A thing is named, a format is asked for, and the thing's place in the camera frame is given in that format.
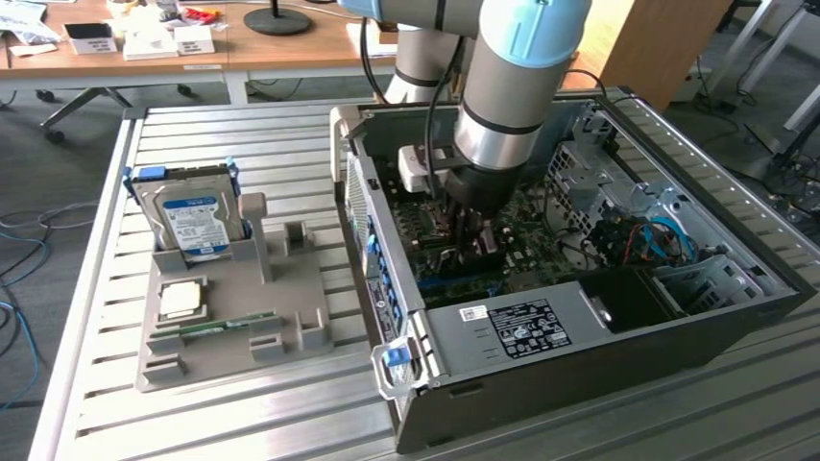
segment lamp base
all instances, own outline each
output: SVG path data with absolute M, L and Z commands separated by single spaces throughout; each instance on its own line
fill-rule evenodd
M 283 9 L 279 9 L 279 17 L 273 17 L 273 10 L 264 8 L 245 14 L 245 25 L 265 36 L 293 36 L 311 28 L 312 20 L 300 12 Z

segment hard drive label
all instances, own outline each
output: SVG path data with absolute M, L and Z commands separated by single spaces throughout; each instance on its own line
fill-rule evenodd
M 547 300 L 491 310 L 489 320 L 511 358 L 525 357 L 573 343 Z
M 180 250 L 191 255 L 219 253 L 228 248 L 224 223 L 213 216 L 219 210 L 215 197 L 171 200 L 163 204 Z

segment green circuit board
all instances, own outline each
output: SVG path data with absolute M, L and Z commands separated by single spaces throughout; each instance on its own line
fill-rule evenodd
M 577 268 L 544 227 L 537 190 L 516 191 L 495 220 L 504 263 L 479 275 L 449 279 L 439 275 L 431 262 L 452 248 L 436 203 L 412 200 L 408 195 L 395 199 L 393 219 L 428 308 L 528 291 L 565 281 L 575 274 Z

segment aluminum slotted table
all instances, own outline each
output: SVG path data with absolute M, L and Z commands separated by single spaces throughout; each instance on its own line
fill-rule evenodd
M 331 182 L 328 113 L 363 102 L 151 109 L 123 121 L 29 459 L 781 460 L 820 451 L 815 299 L 701 369 L 413 456 L 395 453 Z M 813 244 L 641 103 L 620 107 L 817 286 Z M 243 191 L 268 196 L 265 226 L 300 219 L 315 232 L 337 347 L 315 359 L 141 394 L 133 382 L 152 234 L 120 171 L 228 156 L 243 170 Z M 637 172 L 652 167 L 632 163 Z

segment chair wheel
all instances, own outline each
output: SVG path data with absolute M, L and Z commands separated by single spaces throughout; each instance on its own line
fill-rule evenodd
M 35 94 L 37 95 L 37 99 L 44 103 L 52 103 L 55 101 L 53 93 L 51 91 L 44 91 L 39 89 Z
M 47 131 L 45 134 L 47 137 L 47 141 L 51 144 L 59 144 L 60 142 L 63 142 L 65 140 L 65 133 L 64 132 L 53 132 L 52 130 Z
M 177 93 L 183 96 L 191 97 L 193 95 L 193 90 L 188 85 L 177 85 Z

